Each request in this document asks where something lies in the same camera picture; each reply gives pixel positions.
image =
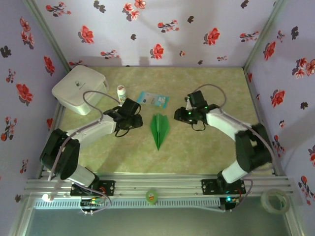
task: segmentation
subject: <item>white box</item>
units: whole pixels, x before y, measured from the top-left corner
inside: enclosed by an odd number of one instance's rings
[[[92,110],[92,107],[84,102],[83,93],[89,90],[107,93],[109,85],[103,74],[86,66],[78,65],[53,87],[52,94],[66,108],[80,115],[86,115]],[[93,106],[102,97],[102,94],[92,92],[85,95],[86,100]]]

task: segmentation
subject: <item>light green floor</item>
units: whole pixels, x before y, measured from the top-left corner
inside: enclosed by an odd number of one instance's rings
[[[94,67],[104,74],[110,84],[109,94],[117,97],[117,85],[124,85],[129,98],[136,100],[141,91],[170,96],[166,109],[143,105],[144,125],[116,138],[106,135],[80,151],[79,164],[98,173],[185,173],[217,174],[235,160],[235,144],[225,134],[207,127],[196,132],[191,126],[174,120],[174,112],[186,106],[184,97],[198,86],[212,83],[227,94],[224,110],[236,118],[257,123],[252,100],[242,68],[141,68]],[[208,104],[223,102],[223,95],[215,88],[202,89]],[[98,103],[103,111],[117,104],[106,97]],[[167,115],[170,132],[158,151],[150,131],[153,114]],[[86,116],[66,110],[60,128],[81,126],[99,116],[92,111]]]

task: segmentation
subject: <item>purple wall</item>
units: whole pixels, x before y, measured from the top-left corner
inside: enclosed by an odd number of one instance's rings
[[[255,103],[285,173],[294,179],[300,215],[315,224],[315,8],[289,1],[249,67]]]
[[[243,66],[275,0],[35,2],[70,66]]]
[[[5,236],[26,180],[35,177],[47,119],[57,103],[51,89],[65,70],[22,1],[2,1],[0,21],[0,234]]]

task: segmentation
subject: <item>paper airplane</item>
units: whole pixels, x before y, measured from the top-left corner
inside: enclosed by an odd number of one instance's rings
[[[165,140],[167,133],[169,132],[169,123],[167,116],[163,116],[161,114],[154,115],[152,118],[150,128],[157,149],[159,150],[161,144]]]

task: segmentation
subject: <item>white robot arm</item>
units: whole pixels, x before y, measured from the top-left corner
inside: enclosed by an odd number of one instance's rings
[[[191,124],[192,128],[198,121],[213,126],[235,141],[236,161],[218,173],[218,184],[224,186],[234,183],[259,166],[272,161],[267,147],[247,127],[257,132],[269,142],[262,124],[250,125],[222,111],[219,106],[208,105],[201,91],[188,95],[187,106],[179,108],[174,119]]]
[[[103,119],[99,120],[98,124],[92,125],[95,123],[93,121],[73,130],[54,130],[40,156],[41,163],[51,170],[59,149],[65,140],[68,139],[57,162],[54,174],[62,180],[69,179],[82,186],[90,186],[97,176],[85,167],[78,165],[80,149],[104,135],[115,132],[116,137],[122,137],[129,130],[141,127],[143,121],[139,112],[136,114],[138,108],[140,108],[140,104],[131,99],[126,99],[121,107],[118,106],[104,112]],[[120,130],[124,130],[124,133],[117,135]]]

